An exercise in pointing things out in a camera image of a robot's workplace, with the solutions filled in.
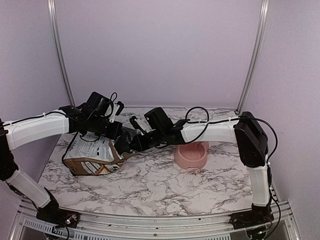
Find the white plastic housing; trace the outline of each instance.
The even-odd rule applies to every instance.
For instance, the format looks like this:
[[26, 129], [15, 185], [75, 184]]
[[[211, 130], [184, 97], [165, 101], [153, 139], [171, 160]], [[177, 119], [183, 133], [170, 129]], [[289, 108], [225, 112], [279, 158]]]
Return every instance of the white plastic housing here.
[[39, 208], [43, 208], [50, 202], [47, 191], [21, 169], [16, 170], [6, 182], [31, 199]]
[[253, 205], [265, 207], [270, 200], [268, 166], [247, 167], [251, 179]]
[[[196, 142], [227, 142], [237, 143], [234, 125], [237, 121], [227, 121], [218, 124], [209, 124], [206, 131]], [[181, 130], [183, 140], [187, 143], [195, 139], [205, 128], [206, 123], [185, 124]]]
[[[11, 124], [14, 121], [7, 121], [4, 124]], [[59, 113], [51, 113], [41, 118], [25, 120], [16, 124], [4, 127], [8, 130], [6, 139], [10, 150], [14, 150], [24, 144], [44, 139], [50, 136], [65, 134], [69, 132], [69, 119]]]

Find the wire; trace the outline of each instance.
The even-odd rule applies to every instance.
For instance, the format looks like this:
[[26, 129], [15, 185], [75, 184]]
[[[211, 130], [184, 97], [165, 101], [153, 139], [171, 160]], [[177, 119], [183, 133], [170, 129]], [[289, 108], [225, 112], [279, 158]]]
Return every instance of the wire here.
[[98, 141], [98, 140], [100, 139], [100, 136], [98, 136], [97, 139], [95, 139], [95, 140], [93, 140], [93, 141], [88, 141], [88, 140], [85, 140], [83, 137], [84, 137], [84, 136], [81, 136], [81, 135], [80, 135], [81, 140], [83, 140], [83, 141], [85, 141], [85, 142], [87, 142], [87, 143], [94, 143], [94, 142], [96, 142], [96, 141]]
[[188, 119], [189, 113], [190, 113], [192, 110], [194, 110], [194, 109], [202, 109], [202, 110], [204, 110], [205, 113], [206, 113], [206, 122], [209, 122], [210, 116], [209, 116], [208, 110], [205, 109], [203, 106], [194, 106], [194, 107], [190, 108], [190, 109], [186, 112], [186, 114], [185, 114], [185, 121], [186, 121], [188, 124], [196, 124], [196, 123], [199, 123], [199, 121], [189, 121], [190, 119]]
[[113, 92], [112, 94], [111, 94], [111, 96], [110, 96], [110, 100], [114, 103], [115, 102], [115, 100], [118, 98], [118, 93], [116, 93], [116, 92]]
[[277, 229], [277, 227], [279, 226], [280, 224], [280, 221], [281, 221], [281, 208], [279, 206], [279, 203], [274, 199], [274, 197], [271, 195], [271, 198], [272, 200], [275, 202], [276, 206], [278, 207], [279, 209], [279, 219], [278, 219], [278, 222], [276, 223], [274, 229], [272, 229], [272, 231], [264, 238], [264, 239], [267, 239], [271, 236], [271, 234], [273, 234], [275, 232], [275, 230]]
[[39, 116], [30, 116], [30, 117], [26, 117], [26, 118], [23, 118], [23, 119], [20, 119], [20, 120], [17, 120], [17, 121], [13, 121], [12, 123], [7, 123], [5, 125], [3, 125], [3, 127], [7, 127], [9, 125], [13, 125], [13, 124], [17, 124], [17, 123], [20, 123], [20, 122], [23, 122], [23, 121], [27, 121], [27, 120], [32, 120], [32, 119], [40, 119], [40, 118], [43, 118], [45, 116], [48, 116], [49, 114], [60, 114], [60, 115], [63, 115], [65, 116], [66, 118], [69, 118], [73, 121], [76, 121], [75, 119], [73, 119], [72, 117], [62, 113], [62, 112], [59, 112], [59, 111], [50, 111], [50, 112], [47, 112], [45, 113], [44, 115], [39, 115]]

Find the black mount bracket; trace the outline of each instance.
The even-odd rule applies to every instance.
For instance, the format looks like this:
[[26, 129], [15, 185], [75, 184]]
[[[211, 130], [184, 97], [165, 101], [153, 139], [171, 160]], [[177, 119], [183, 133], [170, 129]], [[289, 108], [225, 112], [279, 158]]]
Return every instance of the black mount bracket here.
[[8, 131], [4, 129], [3, 122], [0, 118], [0, 180], [9, 179], [16, 170], [19, 170], [15, 163], [15, 158], [10, 151], [7, 135]]

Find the black cable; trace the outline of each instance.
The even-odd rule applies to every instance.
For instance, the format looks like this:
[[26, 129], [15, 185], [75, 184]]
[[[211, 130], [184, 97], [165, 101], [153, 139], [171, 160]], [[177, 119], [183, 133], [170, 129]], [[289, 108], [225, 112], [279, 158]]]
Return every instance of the black cable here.
[[87, 143], [94, 143], [94, 142], [96, 142], [96, 141], [98, 141], [100, 139], [100, 136], [98, 136], [97, 139], [92, 140], [92, 141], [88, 141], [88, 140], [83, 139], [83, 136], [81, 136], [81, 135], [80, 135], [80, 138], [81, 138], [81, 140], [83, 140], [83, 141], [85, 141]]
[[204, 132], [207, 130], [208, 126], [209, 126], [209, 121], [210, 121], [210, 116], [209, 116], [209, 112], [207, 109], [205, 109], [203, 106], [194, 106], [192, 108], [190, 108], [186, 114], [185, 114], [185, 121], [188, 123], [188, 124], [195, 124], [195, 123], [200, 123], [200, 121], [190, 121], [190, 119], [188, 119], [188, 115], [189, 113], [194, 110], [194, 109], [202, 109], [205, 111], [206, 113], [206, 122], [207, 123], [204, 127], [204, 129], [202, 130], [202, 132], [193, 140], [191, 141], [187, 141], [185, 144], [191, 144], [193, 143], [194, 141], [196, 141], [198, 138], [200, 138], [202, 136], [202, 134], [204, 134]]
[[20, 119], [20, 120], [17, 120], [17, 121], [13, 121], [12, 123], [7, 123], [5, 125], [3, 125], [3, 127], [7, 127], [9, 125], [13, 125], [13, 124], [17, 124], [17, 123], [20, 123], [20, 122], [23, 122], [23, 121], [27, 121], [27, 120], [32, 120], [32, 119], [40, 119], [40, 118], [43, 118], [49, 114], [60, 114], [60, 115], [63, 115], [65, 116], [66, 118], [69, 118], [73, 121], [76, 121], [75, 119], [73, 119], [72, 117], [62, 113], [62, 112], [59, 112], [59, 111], [50, 111], [48, 113], [45, 113], [44, 115], [39, 115], [39, 116], [30, 116], [30, 117], [26, 117], [26, 118], [23, 118], [23, 119]]
[[275, 202], [276, 206], [278, 207], [279, 209], [279, 219], [278, 219], [278, 222], [276, 223], [275, 227], [272, 229], [272, 231], [264, 238], [264, 239], [267, 239], [271, 236], [271, 234], [273, 234], [275, 232], [275, 230], [277, 229], [277, 227], [279, 226], [280, 224], [280, 221], [281, 221], [281, 208], [279, 206], [279, 203], [274, 199], [274, 197], [272, 196], [271, 194], [271, 199]]
[[118, 93], [116, 93], [116, 92], [113, 92], [112, 94], [111, 94], [111, 96], [110, 96], [110, 100], [114, 103], [115, 102], [115, 100], [118, 98]]
[[[189, 113], [190, 113], [192, 110], [194, 110], [194, 109], [202, 109], [202, 110], [205, 111], [205, 113], [206, 113], [206, 122], [204, 122], [204, 121], [189, 121], [190, 119], [188, 119], [188, 115], [189, 115]], [[203, 106], [194, 106], [194, 107], [190, 108], [190, 109], [186, 112], [186, 114], [185, 114], [185, 121], [186, 121], [188, 124], [207, 123], [207, 122], [209, 122], [209, 120], [210, 120], [209, 112], [208, 112], [208, 110], [205, 109]]]

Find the purple wall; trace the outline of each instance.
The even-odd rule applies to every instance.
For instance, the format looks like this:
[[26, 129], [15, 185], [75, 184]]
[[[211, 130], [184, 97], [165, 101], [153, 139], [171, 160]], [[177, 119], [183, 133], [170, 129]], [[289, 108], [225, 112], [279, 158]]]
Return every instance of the purple wall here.
[[[46, 1], [0, 0], [0, 118], [16, 120], [67, 105]], [[38, 180], [57, 137], [25, 145], [16, 162]], [[0, 233], [7, 239], [20, 198], [0, 182]]]
[[267, 21], [245, 110], [274, 126], [275, 187], [302, 239], [319, 239], [320, 2], [271, 1]]
[[127, 106], [237, 107], [261, 1], [57, 0], [77, 104], [113, 91]]

